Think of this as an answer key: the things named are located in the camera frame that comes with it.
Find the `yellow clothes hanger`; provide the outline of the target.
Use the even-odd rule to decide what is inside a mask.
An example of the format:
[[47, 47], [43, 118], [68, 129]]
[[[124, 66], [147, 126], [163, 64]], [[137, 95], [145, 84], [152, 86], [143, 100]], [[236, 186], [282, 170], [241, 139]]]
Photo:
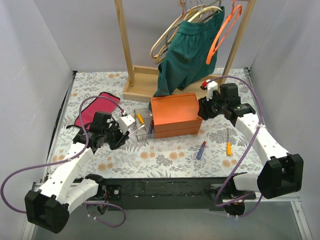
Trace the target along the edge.
[[166, 51], [168, 51], [168, 49], [169, 49], [169, 46], [168, 47], [165, 47], [165, 40], [164, 40], [164, 46], [159, 50], [159, 52], [156, 54], [156, 55], [154, 55], [154, 51], [155, 51], [155, 49], [160, 45], [160, 43], [161, 43], [160, 41], [159, 41], [159, 39], [156, 41], [156, 43], [153, 45], [153, 47], [151, 48], [151, 50], [150, 50], [150, 57], [151, 58], [153, 58], [153, 59], [155, 59], [155, 63], [156, 64], [159, 64], [159, 63], [161, 63], [163, 60], [164, 60], [164, 58], [165, 58], [165, 53], [166, 53]]

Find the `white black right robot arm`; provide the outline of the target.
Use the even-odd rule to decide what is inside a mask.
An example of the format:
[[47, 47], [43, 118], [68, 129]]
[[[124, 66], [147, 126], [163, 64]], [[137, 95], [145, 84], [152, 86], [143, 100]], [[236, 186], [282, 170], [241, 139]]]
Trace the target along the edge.
[[266, 199], [298, 192], [302, 187], [304, 161], [299, 154], [290, 154], [259, 123], [258, 115], [248, 103], [241, 103], [235, 83], [218, 85], [205, 81], [201, 85], [205, 97], [198, 100], [198, 116], [203, 120], [223, 115], [248, 140], [260, 158], [263, 169], [259, 174], [240, 173], [231, 177], [227, 195], [237, 199], [245, 191], [259, 192]]

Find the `pink cloth pouch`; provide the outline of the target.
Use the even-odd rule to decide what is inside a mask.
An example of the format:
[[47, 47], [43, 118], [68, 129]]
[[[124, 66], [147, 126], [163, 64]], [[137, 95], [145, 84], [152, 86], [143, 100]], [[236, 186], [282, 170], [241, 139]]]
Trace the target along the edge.
[[[119, 104], [120, 98], [109, 93], [109, 92], [101, 92], [99, 96], [107, 97], [109, 99], [112, 99], [114, 102]], [[93, 118], [96, 112], [106, 112], [106, 113], [112, 113], [116, 109], [116, 105], [109, 100], [103, 99], [103, 98], [96, 98], [93, 100], [87, 107], [85, 107], [81, 111], [82, 121], [84, 123], [84, 126], [87, 130], [90, 128], [90, 124], [93, 122]], [[80, 117], [78, 116], [74, 124], [68, 125], [65, 128], [69, 129], [71, 127], [77, 127], [81, 128], [81, 121]]]

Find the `teal green shorts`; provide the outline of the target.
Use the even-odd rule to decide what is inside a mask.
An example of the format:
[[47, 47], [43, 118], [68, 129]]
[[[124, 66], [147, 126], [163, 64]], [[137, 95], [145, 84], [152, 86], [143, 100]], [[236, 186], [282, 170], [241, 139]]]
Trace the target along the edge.
[[212, 43], [225, 18], [225, 7], [206, 22], [183, 21], [158, 65], [157, 91], [154, 97], [171, 95], [212, 74], [218, 54], [206, 64]]

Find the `blue red screwdriver right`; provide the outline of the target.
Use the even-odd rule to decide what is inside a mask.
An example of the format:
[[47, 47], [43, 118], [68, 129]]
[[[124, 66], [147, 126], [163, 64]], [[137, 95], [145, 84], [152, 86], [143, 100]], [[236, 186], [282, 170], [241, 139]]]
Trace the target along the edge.
[[209, 135], [209, 133], [206, 134], [206, 137], [205, 137], [203, 143], [201, 144], [201, 146], [199, 148], [199, 151], [198, 151], [197, 156], [196, 156], [197, 160], [200, 160], [202, 158], [202, 155], [204, 153], [205, 146], [206, 146], [206, 143], [207, 143], [208, 135]]

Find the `large green handled screwdriver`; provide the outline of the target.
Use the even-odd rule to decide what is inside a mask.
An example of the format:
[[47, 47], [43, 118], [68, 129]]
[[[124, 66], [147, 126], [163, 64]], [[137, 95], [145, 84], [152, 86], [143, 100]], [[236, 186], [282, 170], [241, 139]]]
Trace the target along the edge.
[[135, 134], [136, 132], [138, 132], [140, 129], [144, 128], [145, 124], [142, 124], [140, 127], [138, 127], [136, 130], [134, 130], [133, 132], [131, 132], [128, 137], [132, 136], [133, 134]]

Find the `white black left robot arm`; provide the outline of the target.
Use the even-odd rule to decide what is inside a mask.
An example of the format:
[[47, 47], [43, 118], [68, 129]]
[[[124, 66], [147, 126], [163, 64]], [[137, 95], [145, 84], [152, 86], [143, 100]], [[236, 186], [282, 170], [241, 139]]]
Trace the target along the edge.
[[119, 200], [122, 187], [108, 185], [107, 180], [97, 174], [87, 175], [77, 186], [72, 184], [84, 165], [104, 144], [111, 150], [123, 146], [129, 139], [129, 127], [135, 119], [123, 114], [115, 120], [110, 113], [98, 111], [93, 121], [82, 126], [73, 139], [66, 162], [56, 168], [38, 190], [30, 190], [25, 198], [27, 219], [52, 233], [59, 233], [66, 226], [71, 213], [86, 200], [107, 203]]

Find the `clear acrylic drawer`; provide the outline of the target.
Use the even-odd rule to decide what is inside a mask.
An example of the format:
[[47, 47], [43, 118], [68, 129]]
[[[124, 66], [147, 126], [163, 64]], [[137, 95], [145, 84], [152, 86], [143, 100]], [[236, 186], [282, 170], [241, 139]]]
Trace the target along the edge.
[[135, 130], [134, 135], [138, 141], [151, 140], [155, 138], [155, 127], [153, 113], [149, 108], [138, 108], [134, 110]]

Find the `wooden clothes rack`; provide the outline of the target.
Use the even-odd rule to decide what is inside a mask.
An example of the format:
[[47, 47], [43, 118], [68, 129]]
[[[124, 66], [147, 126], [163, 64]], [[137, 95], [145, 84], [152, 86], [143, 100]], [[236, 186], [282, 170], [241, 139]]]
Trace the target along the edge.
[[[128, 80], [123, 90], [123, 98], [126, 100], [148, 103], [156, 91], [158, 69], [150, 66], [133, 65], [123, 2], [121, 0], [116, 0], [114, 3], [128, 72]], [[247, 1], [247, 5], [222, 73], [224, 76], [228, 75], [230, 72], [255, 4], [255, 0]]]

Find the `orange clothes hanger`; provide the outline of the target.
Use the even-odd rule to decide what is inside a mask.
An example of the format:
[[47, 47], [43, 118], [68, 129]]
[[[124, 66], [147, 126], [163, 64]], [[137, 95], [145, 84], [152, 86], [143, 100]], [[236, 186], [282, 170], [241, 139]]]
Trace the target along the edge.
[[218, 48], [229, 34], [230, 30], [233, 28], [238, 18], [242, 15], [243, 7], [241, 4], [236, 5], [236, 0], [232, 1], [232, 10], [227, 16], [226, 20], [221, 25], [218, 33], [216, 34], [215, 39], [212, 42], [210, 50], [206, 58], [206, 64], [209, 65], [212, 61], [213, 56], [218, 51]]

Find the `orange handled screwdriver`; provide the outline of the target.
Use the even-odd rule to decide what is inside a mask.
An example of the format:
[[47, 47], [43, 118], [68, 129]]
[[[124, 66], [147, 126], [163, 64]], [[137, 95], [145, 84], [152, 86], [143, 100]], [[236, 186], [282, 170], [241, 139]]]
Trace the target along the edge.
[[228, 156], [231, 156], [231, 155], [232, 155], [229, 128], [227, 128], [226, 154], [227, 154]]
[[142, 125], [144, 125], [144, 124], [145, 124], [145, 121], [144, 121], [143, 117], [142, 117], [139, 113], [137, 113], [136, 116], [137, 116], [139, 122], [140, 122]]

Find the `orange drawer box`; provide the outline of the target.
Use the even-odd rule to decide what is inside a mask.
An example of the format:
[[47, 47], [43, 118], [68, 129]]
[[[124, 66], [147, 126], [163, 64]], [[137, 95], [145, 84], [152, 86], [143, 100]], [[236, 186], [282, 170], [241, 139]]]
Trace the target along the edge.
[[203, 119], [194, 92], [151, 98], [155, 138], [197, 134]]

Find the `beige clothes hanger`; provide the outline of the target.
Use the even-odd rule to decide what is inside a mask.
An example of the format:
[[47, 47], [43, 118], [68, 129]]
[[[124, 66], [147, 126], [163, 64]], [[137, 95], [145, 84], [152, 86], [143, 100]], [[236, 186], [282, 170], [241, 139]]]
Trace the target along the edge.
[[165, 59], [165, 55], [180, 53], [184, 50], [191, 57], [196, 56], [196, 53], [199, 53], [203, 59], [207, 57], [225, 18], [224, 6], [211, 6], [210, 9], [214, 13], [206, 19], [179, 21], [160, 37], [150, 51], [150, 56], [155, 59], [157, 65]]

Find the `grey clothes hanger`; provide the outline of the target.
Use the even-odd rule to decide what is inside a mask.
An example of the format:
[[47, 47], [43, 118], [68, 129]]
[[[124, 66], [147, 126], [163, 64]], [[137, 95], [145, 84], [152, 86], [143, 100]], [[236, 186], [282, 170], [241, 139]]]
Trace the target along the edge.
[[214, 0], [213, 2], [209, 3], [208, 5], [200, 4], [197, 6], [191, 7], [189, 10], [183, 10], [181, 17], [179, 17], [175, 22], [172, 23], [172, 25], [163, 33], [163, 35], [159, 38], [159, 42], [162, 40], [165, 40], [165, 48], [168, 48], [168, 46], [171, 44], [174, 36], [176, 35], [178, 28], [180, 27], [181, 23], [183, 21], [188, 21], [191, 19], [194, 15], [197, 14], [200, 10], [213, 6], [215, 3], [218, 2], [218, 6], [215, 6], [216, 9], [221, 7], [222, 1], [221, 0]]

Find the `blue red handled screwdriver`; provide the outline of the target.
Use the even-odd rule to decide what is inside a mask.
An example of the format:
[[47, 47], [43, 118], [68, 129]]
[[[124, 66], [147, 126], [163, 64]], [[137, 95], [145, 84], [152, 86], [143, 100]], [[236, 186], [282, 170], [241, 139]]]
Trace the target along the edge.
[[148, 128], [148, 134], [152, 134], [152, 131], [154, 129], [154, 121], [151, 120], [150, 124], [149, 124], [149, 128]]

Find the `floral patterned table mat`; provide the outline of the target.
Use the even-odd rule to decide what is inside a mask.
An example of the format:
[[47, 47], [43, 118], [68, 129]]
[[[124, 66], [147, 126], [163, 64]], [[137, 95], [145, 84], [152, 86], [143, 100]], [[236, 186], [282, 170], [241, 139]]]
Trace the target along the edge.
[[[91, 96], [102, 92], [123, 96], [128, 74], [119, 72], [78, 72], [75, 75], [62, 125], [51, 150], [50, 160], [65, 158], [78, 132], [73, 125], [81, 102], [90, 103]], [[227, 155], [227, 128], [231, 156]], [[208, 134], [200, 160], [198, 151]], [[79, 177], [98, 174], [106, 178], [185, 178], [226, 177], [233, 169], [258, 174], [263, 169], [259, 156], [247, 150], [248, 140], [223, 116], [203, 121], [196, 134], [168, 138], [137, 140], [132, 135], [124, 146], [111, 150], [108, 145], [98, 149], [79, 172]]]

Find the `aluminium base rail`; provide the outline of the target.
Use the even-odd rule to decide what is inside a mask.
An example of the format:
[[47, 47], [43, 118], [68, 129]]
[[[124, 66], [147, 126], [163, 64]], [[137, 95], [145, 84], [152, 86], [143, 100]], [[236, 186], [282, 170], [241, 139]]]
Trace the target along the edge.
[[235, 217], [216, 207], [210, 179], [117, 179], [115, 205], [101, 220], [94, 206], [80, 206], [64, 229], [53, 233], [28, 224], [24, 240], [310, 240], [301, 202], [291, 194], [274, 199], [254, 195], [236, 207]]

